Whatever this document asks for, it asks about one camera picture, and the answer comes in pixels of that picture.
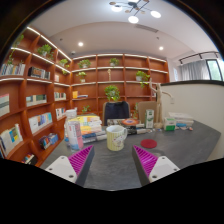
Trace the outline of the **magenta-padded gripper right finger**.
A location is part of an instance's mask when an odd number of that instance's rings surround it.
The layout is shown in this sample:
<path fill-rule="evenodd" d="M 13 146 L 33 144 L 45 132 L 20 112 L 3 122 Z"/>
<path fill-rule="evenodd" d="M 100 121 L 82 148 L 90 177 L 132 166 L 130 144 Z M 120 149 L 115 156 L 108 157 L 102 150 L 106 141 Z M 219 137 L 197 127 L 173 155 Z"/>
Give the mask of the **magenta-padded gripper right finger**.
<path fill-rule="evenodd" d="M 136 145 L 132 148 L 132 156 L 142 186 L 179 171 L 166 156 L 157 157 Z"/>

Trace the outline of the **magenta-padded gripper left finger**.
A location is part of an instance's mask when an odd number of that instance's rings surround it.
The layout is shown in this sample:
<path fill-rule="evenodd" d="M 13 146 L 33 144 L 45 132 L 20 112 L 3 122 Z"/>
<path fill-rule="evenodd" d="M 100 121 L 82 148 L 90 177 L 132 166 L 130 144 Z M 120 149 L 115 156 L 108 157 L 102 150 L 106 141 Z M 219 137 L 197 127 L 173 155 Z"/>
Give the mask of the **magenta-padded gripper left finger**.
<path fill-rule="evenodd" d="M 58 157 L 46 168 L 46 171 L 83 187 L 94 154 L 94 146 L 90 145 L 69 157 Z"/>

